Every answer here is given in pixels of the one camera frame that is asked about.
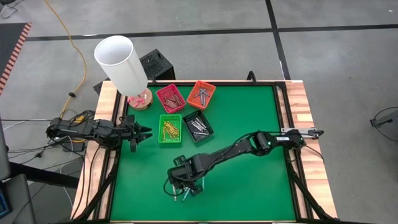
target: yellow cable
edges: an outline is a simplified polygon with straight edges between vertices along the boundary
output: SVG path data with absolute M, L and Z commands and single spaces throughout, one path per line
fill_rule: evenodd
M 55 11 L 55 9 L 54 9 L 53 7 L 51 7 L 50 3 L 49 3 L 47 0 L 44 0 L 44 1 L 45 1 L 46 5 L 51 9 L 51 11 L 55 14 L 55 16 L 58 18 L 58 20 L 61 22 L 63 28 L 65 29 L 65 31 L 66 31 L 67 34 L 68 34 L 69 41 L 70 41 L 72 47 L 80 54 L 80 57 L 81 57 L 81 59 L 82 59 L 82 61 L 83 61 L 83 64 L 84 64 L 84 66 L 85 66 L 85 74 L 84 74 L 84 76 L 83 76 L 83 79 L 81 80 L 81 82 L 79 83 L 79 85 L 72 91 L 72 93 L 75 93 L 75 92 L 81 87 L 81 85 L 85 82 L 85 80 L 86 80 L 86 76 L 87 76 L 87 64 L 86 64 L 86 60 L 85 60 L 83 54 L 80 52 L 80 50 L 79 50 L 79 49 L 75 46 L 75 44 L 73 43 L 72 37 L 71 37 L 71 35 L 70 35 L 70 33 L 69 33 L 69 30 L 67 29 L 66 25 L 63 23 L 61 17 L 58 15 L 58 13 Z M 69 105 L 69 102 L 70 102 L 71 98 L 72 98 L 72 97 L 69 96 L 69 97 L 68 97 L 68 100 L 65 102 L 65 105 L 63 106 L 63 109 L 62 109 L 60 118 L 63 117 L 63 112 L 68 108 L 68 105 Z M 82 139 L 82 140 L 73 140 L 73 142 L 84 142 L 84 141 L 85 141 L 84 139 Z

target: orange bin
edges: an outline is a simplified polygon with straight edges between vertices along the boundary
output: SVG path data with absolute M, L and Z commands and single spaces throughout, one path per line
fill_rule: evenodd
M 201 98 L 200 98 L 200 89 L 205 89 L 206 93 L 208 96 L 205 97 L 205 105 L 203 106 L 201 103 Z M 213 96 L 213 93 L 216 91 L 216 87 L 213 85 L 210 85 L 209 83 L 205 83 L 203 81 L 198 80 L 193 87 L 191 93 L 188 96 L 187 102 L 196 108 L 199 108 L 201 110 L 206 109 L 207 105 L 209 105 L 209 102 L 211 100 L 211 97 Z

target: white cylinder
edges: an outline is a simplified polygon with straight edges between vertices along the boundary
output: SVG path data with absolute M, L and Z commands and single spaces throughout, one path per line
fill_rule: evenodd
M 136 96 L 148 85 L 148 78 L 130 39 L 115 35 L 102 40 L 94 58 L 122 95 Z

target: concrete floor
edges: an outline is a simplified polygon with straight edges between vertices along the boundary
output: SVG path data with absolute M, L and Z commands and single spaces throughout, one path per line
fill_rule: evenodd
M 393 0 L 271 2 L 278 27 L 398 24 L 398 2 Z M 263 0 L 50 3 L 74 35 L 271 27 Z M 30 37 L 65 35 L 43 0 L 24 1 L 17 8 L 10 19 L 0 22 L 32 22 Z M 369 119 L 383 108 L 397 106 L 398 30 L 285 32 L 280 38 L 290 76 L 304 80 L 314 122 L 325 130 L 320 144 L 338 216 L 347 221 L 395 223 L 397 143 L 380 136 L 370 127 Z M 98 96 L 92 86 L 105 79 L 93 58 L 99 41 L 75 41 L 88 63 L 87 81 L 70 105 L 76 111 L 96 108 Z M 132 41 L 139 56 L 158 48 L 174 65 L 177 79 L 241 79 L 250 70 L 258 79 L 283 79 L 272 33 L 140 37 Z M 8 119 L 52 119 L 59 115 L 67 93 L 82 75 L 83 65 L 67 40 L 26 42 L 0 96 L 0 113 Z M 41 146 L 47 142 L 45 128 L 46 124 L 22 124 L 6 131 L 6 141 L 11 149 Z M 382 130 L 398 138 L 396 127 Z M 28 165 L 42 169 L 67 161 L 69 156 L 54 149 Z M 14 161 L 31 157 L 26 154 Z M 74 164 L 66 169 L 78 167 Z M 38 223 L 67 216 L 70 207 L 65 206 L 69 201 L 63 189 L 46 187 L 38 198 L 34 201 Z M 49 208 L 58 215 L 49 217 Z

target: green table surface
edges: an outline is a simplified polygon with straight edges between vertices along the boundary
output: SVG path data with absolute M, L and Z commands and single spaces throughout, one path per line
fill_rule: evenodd
M 201 152 L 214 152 L 231 145 L 253 131 L 278 131 L 275 98 L 271 86 L 218 86 L 204 111 L 214 135 L 195 144 L 182 127 L 179 147 L 163 147 L 157 142 L 159 116 L 165 114 L 155 92 L 153 105 L 144 111 L 132 108 L 136 121 L 152 128 L 152 136 L 132 153 L 129 142 L 122 146 L 111 211 L 113 221 L 266 221 L 295 220 L 284 153 L 275 148 L 268 156 L 245 154 L 217 165 L 205 177 L 205 191 L 178 201 L 162 187 L 173 159 Z M 186 99 L 192 86 L 178 86 Z M 176 112 L 183 117 L 197 109 L 186 105 Z

